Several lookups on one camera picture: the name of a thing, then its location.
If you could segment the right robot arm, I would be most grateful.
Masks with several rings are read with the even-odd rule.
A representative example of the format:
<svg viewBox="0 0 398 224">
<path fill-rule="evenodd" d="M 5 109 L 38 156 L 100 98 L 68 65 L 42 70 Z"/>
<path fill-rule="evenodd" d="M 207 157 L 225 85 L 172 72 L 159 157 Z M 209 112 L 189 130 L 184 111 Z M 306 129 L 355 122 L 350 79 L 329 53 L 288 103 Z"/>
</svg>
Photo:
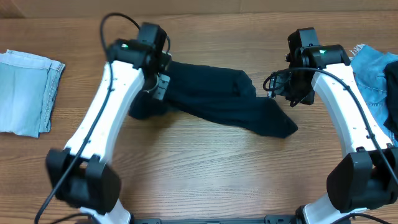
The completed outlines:
<svg viewBox="0 0 398 224">
<path fill-rule="evenodd" d="M 293 215 L 268 215 L 266 223 L 349 223 L 397 201 L 397 148 L 383 133 L 355 83 L 351 62 L 340 45 L 323 46 L 314 28 L 288 37 L 289 67 L 266 78 L 270 97 L 291 106 L 324 102 L 340 139 L 342 161 L 326 180 L 326 194 Z"/>
</svg>

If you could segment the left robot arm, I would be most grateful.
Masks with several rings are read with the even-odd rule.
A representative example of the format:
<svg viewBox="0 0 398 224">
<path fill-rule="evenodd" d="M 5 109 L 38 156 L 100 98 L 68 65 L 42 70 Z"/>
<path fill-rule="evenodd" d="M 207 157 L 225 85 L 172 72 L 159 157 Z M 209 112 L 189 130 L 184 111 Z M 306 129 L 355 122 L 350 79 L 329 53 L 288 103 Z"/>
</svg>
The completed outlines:
<svg viewBox="0 0 398 224">
<path fill-rule="evenodd" d="M 46 168 L 52 191 L 36 214 L 37 223 L 53 197 L 93 223 L 134 223 L 119 199 L 121 179 L 111 168 L 119 130 L 134 99 L 155 93 L 171 55 L 157 24 L 143 23 L 136 39 L 118 39 L 106 50 L 98 91 L 78 129 L 63 150 L 51 149 Z"/>
</svg>

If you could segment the crumpled blue denim garment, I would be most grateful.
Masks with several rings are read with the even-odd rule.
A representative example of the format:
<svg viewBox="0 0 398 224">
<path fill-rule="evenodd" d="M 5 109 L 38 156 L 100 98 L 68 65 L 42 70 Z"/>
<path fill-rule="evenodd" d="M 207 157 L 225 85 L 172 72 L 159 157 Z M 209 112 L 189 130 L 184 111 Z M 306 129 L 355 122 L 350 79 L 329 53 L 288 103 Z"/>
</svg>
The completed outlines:
<svg viewBox="0 0 398 224">
<path fill-rule="evenodd" d="M 389 115 L 384 69 L 387 64 L 397 61 L 397 55 L 382 53 L 366 44 L 357 45 L 351 53 L 351 66 L 358 89 L 377 124 L 396 146 L 396 135 L 384 125 Z"/>
</svg>

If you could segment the dark garment on denim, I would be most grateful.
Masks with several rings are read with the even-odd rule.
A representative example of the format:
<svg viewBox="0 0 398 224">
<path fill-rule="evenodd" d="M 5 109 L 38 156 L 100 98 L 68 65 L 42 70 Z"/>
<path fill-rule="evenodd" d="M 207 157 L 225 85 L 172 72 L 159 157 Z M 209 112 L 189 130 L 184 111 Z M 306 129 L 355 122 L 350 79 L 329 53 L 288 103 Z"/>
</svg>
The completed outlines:
<svg viewBox="0 0 398 224">
<path fill-rule="evenodd" d="M 384 74 L 387 83 L 386 106 L 389 113 L 384 125 L 394 133 L 397 139 L 397 62 L 387 64 Z"/>
</svg>

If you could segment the folded light blue jeans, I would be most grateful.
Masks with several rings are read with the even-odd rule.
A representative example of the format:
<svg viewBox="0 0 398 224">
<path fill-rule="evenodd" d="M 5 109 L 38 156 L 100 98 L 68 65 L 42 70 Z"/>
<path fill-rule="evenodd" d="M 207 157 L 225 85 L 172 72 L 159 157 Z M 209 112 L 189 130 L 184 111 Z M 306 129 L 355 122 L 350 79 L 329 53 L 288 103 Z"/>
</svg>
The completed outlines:
<svg viewBox="0 0 398 224">
<path fill-rule="evenodd" d="M 1 54 L 1 132 L 38 138 L 51 115 L 65 64 L 7 50 Z"/>
</svg>

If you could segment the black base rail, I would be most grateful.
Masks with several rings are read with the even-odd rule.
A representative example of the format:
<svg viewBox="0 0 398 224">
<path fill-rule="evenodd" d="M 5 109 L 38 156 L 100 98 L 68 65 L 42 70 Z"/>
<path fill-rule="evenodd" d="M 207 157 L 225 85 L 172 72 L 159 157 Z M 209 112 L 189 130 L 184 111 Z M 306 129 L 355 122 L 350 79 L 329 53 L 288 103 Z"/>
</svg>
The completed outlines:
<svg viewBox="0 0 398 224">
<path fill-rule="evenodd" d="M 135 219 L 133 224 L 306 224 L 295 215 L 266 215 L 264 218 L 222 218 L 161 220 L 159 218 Z"/>
</svg>

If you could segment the dark navy t-shirt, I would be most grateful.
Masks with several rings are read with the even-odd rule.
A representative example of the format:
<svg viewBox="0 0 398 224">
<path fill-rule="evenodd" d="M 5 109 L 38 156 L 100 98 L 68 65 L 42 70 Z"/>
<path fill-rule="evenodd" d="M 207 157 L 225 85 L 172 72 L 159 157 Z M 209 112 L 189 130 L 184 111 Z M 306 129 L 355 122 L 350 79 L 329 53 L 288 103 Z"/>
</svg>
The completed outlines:
<svg viewBox="0 0 398 224">
<path fill-rule="evenodd" d="M 218 124 L 248 129 L 260 136 L 286 138 L 298 130 L 277 102 L 259 97 L 242 70 L 171 62 L 162 100 L 142 92 L 129 115 L 144 120 L 180 110 Z"/>
</svg>

